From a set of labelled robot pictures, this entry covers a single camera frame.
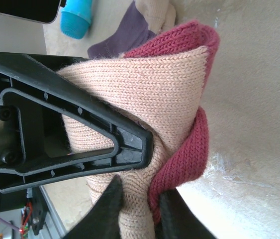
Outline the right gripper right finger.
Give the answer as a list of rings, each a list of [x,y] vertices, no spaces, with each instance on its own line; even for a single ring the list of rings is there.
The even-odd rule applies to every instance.
[[[178,190],[160,195],[156,239],[217,239],[191,212]]]

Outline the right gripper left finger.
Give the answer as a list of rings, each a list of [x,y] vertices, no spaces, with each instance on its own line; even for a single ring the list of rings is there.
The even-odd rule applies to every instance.
[[[118,217],[122,207],[122,181],[115,175],[93,208],[67,232],[65,239],[121,239]]]

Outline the purple sock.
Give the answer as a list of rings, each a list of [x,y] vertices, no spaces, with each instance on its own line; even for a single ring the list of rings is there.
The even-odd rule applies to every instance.
[[[176,9],[170,0],[133,0],[116,32],[88,49],[89,58],[117,57],[173,28],[175,22]]]

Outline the beige maroon sock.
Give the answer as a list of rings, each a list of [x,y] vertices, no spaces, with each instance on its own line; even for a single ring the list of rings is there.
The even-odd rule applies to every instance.
[[[120,172],[121,239],[155,239],[159,195],[200,177],[208,159],[208,126],[200,99],[220,38],[195,20],[113,59],[65,67],[59,74],[108,102],[154,137],[150,164]]]

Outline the aluminium mounting beam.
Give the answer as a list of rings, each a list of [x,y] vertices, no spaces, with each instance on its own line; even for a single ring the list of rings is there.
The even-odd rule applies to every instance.
[[[62,239],[67,233],[46,189],[40,186],[40,191],[44,197],[44,200],[48,207],[48,212],[46,214],[45,225],[43,227],[43,232],[46,238],[49,239]]]

